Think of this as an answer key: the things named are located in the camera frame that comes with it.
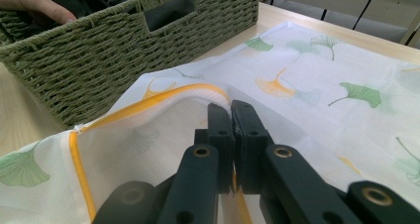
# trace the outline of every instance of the woven basket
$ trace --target woven basket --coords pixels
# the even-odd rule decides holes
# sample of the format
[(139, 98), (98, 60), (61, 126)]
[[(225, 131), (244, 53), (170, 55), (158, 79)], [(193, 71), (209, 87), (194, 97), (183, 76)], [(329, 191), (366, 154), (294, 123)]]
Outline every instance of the woven basket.
[(194, 12), (150, 32), (144, 12), (167, 1), (130, 0), (27, 39), (1, 12), (0, 61), (71, 127), (107, 112), (142, 73), (192, 61), (258, 18), (258, 0), (194, 0)]

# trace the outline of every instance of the black plastic part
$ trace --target black plastic part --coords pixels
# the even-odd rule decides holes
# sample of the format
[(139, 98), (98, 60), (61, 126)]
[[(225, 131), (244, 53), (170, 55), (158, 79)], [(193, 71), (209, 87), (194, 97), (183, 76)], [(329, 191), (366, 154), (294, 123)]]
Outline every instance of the black plastic part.
[(219, 153), (216, 148), (208, 145), (188, 148), (158, 223), (216, 223), (218, 163)]
[(266, 182), (260, 196), (260, 209), (266, 224), (289, 224), (287, 213), (281, 206), (271, 183)]
[(420, 223), (420, 212), (391, 189), (370, 181), (354, 182), (346, 196), (365, 223)]
[(260, 194), (263, 188), (261, 156), (271, 141), (253, 106), (232, 102), (235, 130), (235, 171), (239, 187), (245, 194)]
[(157, 223), (158, 218), (160, 216), (160, 212), (163, 210), (164, 203), (166, 202), (167, 195), (169, 194), (170, 187), (172, 186), (174, 179), (175, 175), (169, 177), (167, 180), (163, 181), (158, 186), (156, 186), (156, 199), (154, 202), (154, 207), (149, 213), (147, 222), (148, 224)]
[(155, 188), (140, 181), (117, 187), (99, 209), (93, 224), (150, 224), (155, 210)]
[(342, 191), (340, 189), (338, 189), (337, 187), (330, 185), (331, 188), (333, 188), (333, 190), (336, 192), (336, 194), (343, 200), (346, 202), (346, 195), (347, 193), (345, 191)]
[(362, 223), (295, 149), (271, 145), (262, 162), (291, 223)]
[(229, 193), (233, 186), (234, 134), (232, 121), (224, 108), (208, 106), (208, 145), (219, 151), (219, 192)]

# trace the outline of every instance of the wooden table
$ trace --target wooden table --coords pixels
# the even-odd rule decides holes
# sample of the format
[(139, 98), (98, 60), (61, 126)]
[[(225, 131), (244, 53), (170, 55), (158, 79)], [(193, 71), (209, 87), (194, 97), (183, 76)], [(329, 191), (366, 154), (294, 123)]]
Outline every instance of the wooden table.
[[(260, 4), (258, 23), (198, 59), (216, 56), (283, 22), (290, 21), (369, 51), (420, 64), (420, 51)], [(0, 156), (62, 131), (48, 111), (0, 64)]]

